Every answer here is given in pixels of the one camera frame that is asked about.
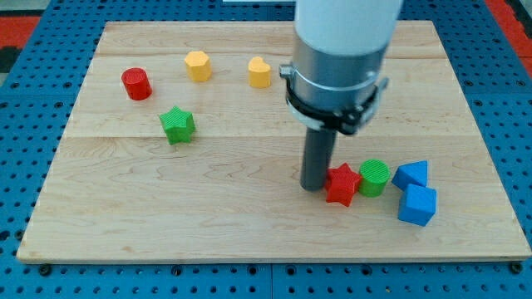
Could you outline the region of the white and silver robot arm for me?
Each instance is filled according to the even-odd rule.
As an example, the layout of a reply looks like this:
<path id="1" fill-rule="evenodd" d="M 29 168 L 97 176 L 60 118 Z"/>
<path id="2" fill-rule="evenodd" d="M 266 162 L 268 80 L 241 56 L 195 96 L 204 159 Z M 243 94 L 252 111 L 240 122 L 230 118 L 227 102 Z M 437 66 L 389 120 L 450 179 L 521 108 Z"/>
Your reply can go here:
<path id="1" fill-rule="evenodd" d="M 279 67 L 286 101 L 312 130 L 353 135 L 375 114 L 380 70 L 402 0 L 297 0 L 293 57 Z"/>

